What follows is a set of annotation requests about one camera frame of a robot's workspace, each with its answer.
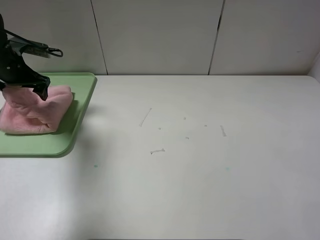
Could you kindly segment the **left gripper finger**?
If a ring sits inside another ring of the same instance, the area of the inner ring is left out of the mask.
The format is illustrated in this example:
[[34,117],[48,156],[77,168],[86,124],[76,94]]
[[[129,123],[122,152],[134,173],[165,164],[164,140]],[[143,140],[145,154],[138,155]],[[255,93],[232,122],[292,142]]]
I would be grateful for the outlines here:
[[48,98],[48,86],[44,84],[37,84],[33,87],[32,90],[35,94],[37,94],[42,101],[46,101]]

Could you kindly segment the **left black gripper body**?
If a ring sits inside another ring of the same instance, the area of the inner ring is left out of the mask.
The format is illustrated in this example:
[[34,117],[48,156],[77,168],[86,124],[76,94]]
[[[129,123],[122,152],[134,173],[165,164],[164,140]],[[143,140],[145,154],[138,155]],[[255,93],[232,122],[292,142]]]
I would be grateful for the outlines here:
[[7,85],[17,85],[33,88],[35,85],[50,85],[50,78],[32,70],[20,56],[13,51],[9,41],[27,43],[41,46],[41,43],[33,42],[20,37],[5,29],[3,18],[0,19],[0,80]]

